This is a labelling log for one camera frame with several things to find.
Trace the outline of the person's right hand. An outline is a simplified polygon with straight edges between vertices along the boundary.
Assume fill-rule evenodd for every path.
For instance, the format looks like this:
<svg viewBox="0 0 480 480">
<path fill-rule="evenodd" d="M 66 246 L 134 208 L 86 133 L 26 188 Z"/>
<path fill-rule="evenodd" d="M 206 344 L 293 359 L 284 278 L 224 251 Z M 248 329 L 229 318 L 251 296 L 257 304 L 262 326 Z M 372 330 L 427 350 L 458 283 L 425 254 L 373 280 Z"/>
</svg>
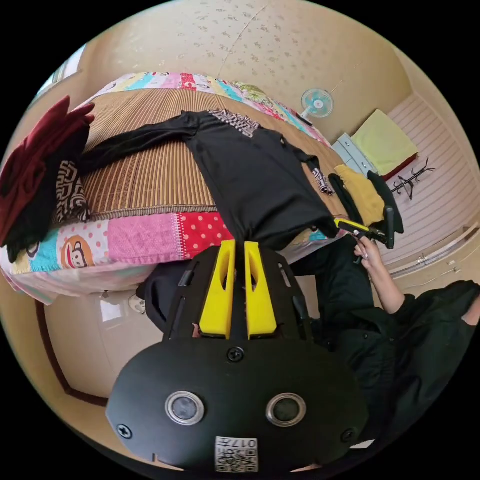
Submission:
<svg viewBox="0 0 480 480">
<path fill-rule="evenodd" d="M 364 268 L 368 271 L 377 271 L 384 267 L 382 256 L 375 242 L 360 234 L 354 236 L 354 239 L 356 240 L 354 255 Z"/>
</svg>

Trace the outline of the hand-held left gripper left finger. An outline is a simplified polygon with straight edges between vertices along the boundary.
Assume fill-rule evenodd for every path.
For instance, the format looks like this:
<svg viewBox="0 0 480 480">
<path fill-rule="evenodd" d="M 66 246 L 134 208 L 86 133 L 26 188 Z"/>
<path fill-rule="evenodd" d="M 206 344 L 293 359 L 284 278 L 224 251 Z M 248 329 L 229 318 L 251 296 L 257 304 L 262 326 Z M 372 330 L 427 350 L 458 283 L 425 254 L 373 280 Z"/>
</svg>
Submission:
<svg viewBox="0 0 480 480">
<path fill-rule="evenodd" d="M 229 338 L 235 284 L 236 242 L 221 243 L 206 292 L 199 328 L 203 335 Z"/>
</svg>

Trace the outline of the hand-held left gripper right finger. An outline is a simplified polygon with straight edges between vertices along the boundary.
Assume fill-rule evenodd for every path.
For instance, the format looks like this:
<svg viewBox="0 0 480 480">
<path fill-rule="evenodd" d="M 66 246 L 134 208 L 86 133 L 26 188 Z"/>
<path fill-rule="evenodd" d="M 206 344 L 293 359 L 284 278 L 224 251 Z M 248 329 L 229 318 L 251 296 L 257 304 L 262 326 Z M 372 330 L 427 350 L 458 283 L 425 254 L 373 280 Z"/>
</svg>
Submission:
<svg viewBox="0 0 480 480">
<path fill-rule="evenodd" d="M 271 336 L 277 322 L 259 244 L 244 243 L 245 314 L 249 338 Z"/>
</svg>

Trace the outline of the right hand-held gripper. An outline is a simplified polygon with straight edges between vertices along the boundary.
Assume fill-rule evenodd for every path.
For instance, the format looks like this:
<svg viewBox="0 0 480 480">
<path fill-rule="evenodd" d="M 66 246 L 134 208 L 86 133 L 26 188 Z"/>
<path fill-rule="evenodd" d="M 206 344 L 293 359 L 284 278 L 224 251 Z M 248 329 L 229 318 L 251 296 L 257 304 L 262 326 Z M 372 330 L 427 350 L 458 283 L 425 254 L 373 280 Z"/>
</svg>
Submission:
<svg viewBox="0 0 480 480">
<path fill-rule="evenodd" d="M 335 218 L 338 229 L 348 232 L 371 231 L 371 237 L 383 245 L 393 245 L 395 234 L 405 232 L 394 194 L 383 178 L 373 171 L 369 171 L 366 180 L 356 188 L 354 205 L 363 225 L 346 218 Z"/>
</svg>

